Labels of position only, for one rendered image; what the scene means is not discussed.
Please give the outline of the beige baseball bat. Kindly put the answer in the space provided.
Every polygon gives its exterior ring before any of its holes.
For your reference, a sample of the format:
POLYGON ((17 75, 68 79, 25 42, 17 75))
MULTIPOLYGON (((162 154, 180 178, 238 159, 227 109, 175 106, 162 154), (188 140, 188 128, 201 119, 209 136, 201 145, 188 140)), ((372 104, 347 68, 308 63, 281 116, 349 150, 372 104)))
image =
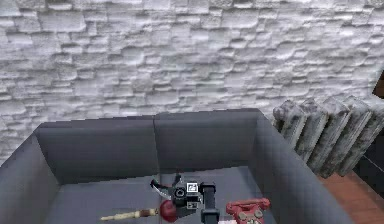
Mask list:
POLYGON ((159 214, 159 209, 142 209, 133 212, 119 213, 111 216, 101 217, 101 221, 112 221, 112 220, 124 220, 124 219, 137 219, 142 217, 157 216, 159 214))

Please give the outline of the red apple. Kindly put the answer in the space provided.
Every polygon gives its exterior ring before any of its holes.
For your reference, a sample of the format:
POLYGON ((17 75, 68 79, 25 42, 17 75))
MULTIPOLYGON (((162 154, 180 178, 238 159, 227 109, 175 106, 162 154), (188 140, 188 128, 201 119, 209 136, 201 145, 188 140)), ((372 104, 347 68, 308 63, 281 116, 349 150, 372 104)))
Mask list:
POLYGON ((177 208, 171 200, 165 200, 160 204, 159 213, 161 218, 169 223, 177 220, 177 208))

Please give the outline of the grey white ribbed radiator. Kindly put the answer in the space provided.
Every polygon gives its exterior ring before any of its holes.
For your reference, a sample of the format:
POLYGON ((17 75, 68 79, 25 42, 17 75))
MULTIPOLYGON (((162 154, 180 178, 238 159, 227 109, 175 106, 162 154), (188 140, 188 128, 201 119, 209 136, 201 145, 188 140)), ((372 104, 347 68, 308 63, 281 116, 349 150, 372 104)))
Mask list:
POLYGON ((384 129, 384 100, 376 96, 343 100, 285 101, 273 110, 275 127, 294 151, 323 178, 348 174, 384 129))

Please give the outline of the red telephone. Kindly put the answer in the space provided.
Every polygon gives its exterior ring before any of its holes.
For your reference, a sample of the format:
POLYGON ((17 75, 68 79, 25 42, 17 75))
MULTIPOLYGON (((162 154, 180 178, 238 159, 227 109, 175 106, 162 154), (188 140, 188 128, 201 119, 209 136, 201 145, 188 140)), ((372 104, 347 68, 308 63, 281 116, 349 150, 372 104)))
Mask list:
POLYGON ((271 202, 267 198, 231 201, 226 204, 226 213, 236 224, 264 224, 264 211, 270 206, 271 202))

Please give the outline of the black cabinet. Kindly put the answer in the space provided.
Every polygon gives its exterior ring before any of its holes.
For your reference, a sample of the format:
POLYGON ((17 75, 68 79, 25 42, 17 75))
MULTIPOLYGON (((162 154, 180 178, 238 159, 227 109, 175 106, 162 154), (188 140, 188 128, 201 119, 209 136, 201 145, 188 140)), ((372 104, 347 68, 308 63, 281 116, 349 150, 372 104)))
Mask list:
POLYGON ((371 143, 353 171, 384 199, 384 129, 371 143))

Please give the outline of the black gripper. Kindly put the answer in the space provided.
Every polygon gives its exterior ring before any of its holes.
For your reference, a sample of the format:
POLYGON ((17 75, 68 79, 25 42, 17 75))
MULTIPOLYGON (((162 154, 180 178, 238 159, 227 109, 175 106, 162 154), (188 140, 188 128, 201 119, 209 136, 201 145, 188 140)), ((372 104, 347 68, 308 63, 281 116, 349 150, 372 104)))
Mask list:
POLYGON ((181 181, 181 174, 176 173, 174 181, 171 186, 162 185, 157 180, 152 179, 150 186, 163 198, 171 198, 172 202, 176 207, 183 207, 186 205, 186 189, 184 187, 177 187, 181 181))

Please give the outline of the dark grey sofa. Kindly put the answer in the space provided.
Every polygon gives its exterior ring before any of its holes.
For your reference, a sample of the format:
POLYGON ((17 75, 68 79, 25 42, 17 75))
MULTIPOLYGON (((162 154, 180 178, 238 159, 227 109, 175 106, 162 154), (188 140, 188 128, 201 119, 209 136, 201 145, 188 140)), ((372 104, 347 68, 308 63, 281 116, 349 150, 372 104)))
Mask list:
POLYGON ((214 183, 220 221, 230 201, 265 197, 265 224, 354 224, 258 109, 161 113, 40 124, 0 166, 0 224, 202 224, 159 216, 152 179, 214 183))

